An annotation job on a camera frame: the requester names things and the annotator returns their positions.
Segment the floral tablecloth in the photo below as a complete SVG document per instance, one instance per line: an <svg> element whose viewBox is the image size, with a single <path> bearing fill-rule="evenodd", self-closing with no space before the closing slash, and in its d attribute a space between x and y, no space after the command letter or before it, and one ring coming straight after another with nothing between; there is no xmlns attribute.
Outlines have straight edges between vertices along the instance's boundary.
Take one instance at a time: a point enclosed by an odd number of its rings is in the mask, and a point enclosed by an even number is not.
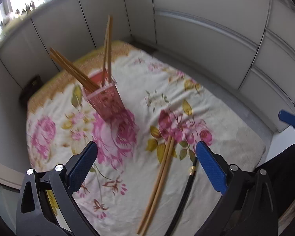
<svg viewBox="0 0 295 236"><path fill-rule="evenodd" d="M88 142L99 154L73 196L101 235L135 235L165 154L175 147L147 235L164 235L186 186L195 145L204 141L230 164L252 171L265 144L222 100L187 74L132 45L112 46L112 74L125 110L103 120L82 85L59 73L28 102L26 138L36 171L49 171Z"/></svg>

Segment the black chopstick gold band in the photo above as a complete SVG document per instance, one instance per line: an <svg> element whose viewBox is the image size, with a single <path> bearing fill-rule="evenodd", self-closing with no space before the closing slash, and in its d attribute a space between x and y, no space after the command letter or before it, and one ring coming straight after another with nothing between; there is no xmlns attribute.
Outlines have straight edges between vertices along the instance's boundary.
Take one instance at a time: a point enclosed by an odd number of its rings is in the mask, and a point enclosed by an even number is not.
<svg viewBox="0 0 295 236"><path fill-rule="evenodd" d="M186 203L188 201L188 198L189 198L189 195L190 195L190 192L192 190L192 186L193 186L193 182L195 180L195 172L196 172L196 169L197 169L197 162L198 162L198 159L195 158L193 164L192 164L192 167L191 167L191 170L190 170L190 173L189 173L189 178L188 178L188 181L187 181L187 184L186 184L186 187L184 189L184 192L183 192L183 195L182 195L182 198L180 200L180 203L178 205L178 208L176 209L176 212L175 212L175 215L173 216L172 218L172 221L165 233L165 236L171 236L174 229L176 228L176 225L178 224L178 221L183 213L183 210L186 206Z"/></svg>

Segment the pink perforated utensil holder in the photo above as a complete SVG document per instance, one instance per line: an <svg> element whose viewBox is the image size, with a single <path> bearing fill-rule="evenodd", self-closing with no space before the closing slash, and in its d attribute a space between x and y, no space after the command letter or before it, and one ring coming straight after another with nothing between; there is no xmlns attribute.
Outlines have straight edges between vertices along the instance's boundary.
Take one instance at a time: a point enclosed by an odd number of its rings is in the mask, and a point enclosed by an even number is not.
<svg viewBox="0 0 295 236"><path fill-rule="evenodd" d="M89 74L89 78L94 83L97 83L100 89L89 92L83 87L83 94L99 116L106 121L124 111L125 107L117 90L115 80L112 78L112 82L108 83L108 73L105 72L105 85L102 86L102 74L101 69Z"/></svg>

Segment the black trash bin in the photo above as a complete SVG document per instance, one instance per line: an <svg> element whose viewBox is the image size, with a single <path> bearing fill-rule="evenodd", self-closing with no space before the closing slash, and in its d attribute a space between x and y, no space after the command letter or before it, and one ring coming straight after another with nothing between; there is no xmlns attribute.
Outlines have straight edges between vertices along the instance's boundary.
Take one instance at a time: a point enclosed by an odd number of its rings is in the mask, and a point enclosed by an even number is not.
<svg viewBox="0 0 295 236"><path fill-rule="evenodd" d="M19 95L19 103L22 107L27 108L30 98L43 86L39 75L34 76L23 88Z"/></svg>

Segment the white lower kitchen cabinets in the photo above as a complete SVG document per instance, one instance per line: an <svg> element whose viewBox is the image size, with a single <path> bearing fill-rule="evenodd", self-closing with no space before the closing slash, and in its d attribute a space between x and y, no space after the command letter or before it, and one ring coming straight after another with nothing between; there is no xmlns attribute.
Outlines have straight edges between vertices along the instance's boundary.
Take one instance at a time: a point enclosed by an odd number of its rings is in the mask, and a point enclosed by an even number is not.
<svg viewBox="0 0 295 236"><path fill-rule="evenodd" d="M71 60L113 38L135 39L205 72L244 99L272 130L294 112L295 5L291 0L51 0L0 41L19 86L58 71L50 47Z"/></svg>

